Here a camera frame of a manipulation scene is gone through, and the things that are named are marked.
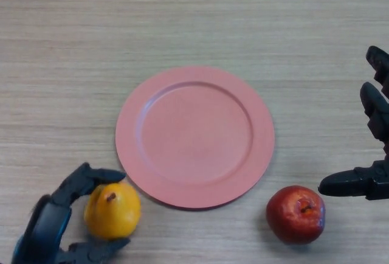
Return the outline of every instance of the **wood grain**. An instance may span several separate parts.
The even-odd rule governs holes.
[[[248,81],[274,117],[277,149],[254,189],[228,206],[183,212],[142,196],[133,242],[111,263],[384,263],[389,204],[325,198],[326,229],[307,249],[263,219],[281,187],[382,159],[359,99],[389,50],[387,0],[0,0],[0,261],[29,212],[76,166],[119,169],[114,128],[127,96],[173,66],[207,64]],[[81,211],[63,246],[84,240]]]

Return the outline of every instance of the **table surface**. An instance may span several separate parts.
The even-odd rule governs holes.
[[[368,167],[382,144],[359,99],[389,50],[387,0],[0,0],[0,261],[35,201],[75,167],[120,170],[119,111],[148,77],[206,64],[246,80],[267,103],[276,150],[239,200],[185,212],[142,196],[132,243],[111,263],[383,263],[389,204],[324,197],[326,228],[308,247],[281,244],[263,210],[280,188],[316,189],[332,172]],[[63,247],[84,240],[82,208]]]

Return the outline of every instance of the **yellow pear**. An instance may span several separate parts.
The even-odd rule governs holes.
[[[128,237],[141,216],[140,198],[135,188],[122,181],[99,185],[84,210],[88,231],[104,240]]]

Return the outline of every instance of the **red apple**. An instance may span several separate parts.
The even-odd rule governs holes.
[[[288,186],[269,200],[266,220],[273,233],[285,244],[309,244],[324,230],[324,201],[309,188]]]

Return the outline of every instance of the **apple stem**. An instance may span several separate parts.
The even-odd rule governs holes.
[[[116,194],[115,193],[111,193],[108,197],[107,197],[107,202],[111,202],[113,199],[116,198]]]
[[[306,212],[308,209],[312,209],[312,206],[310,206],[310,205],[307,205],[307,206],[305,206],[304,208],[301,208],[301,212]]]

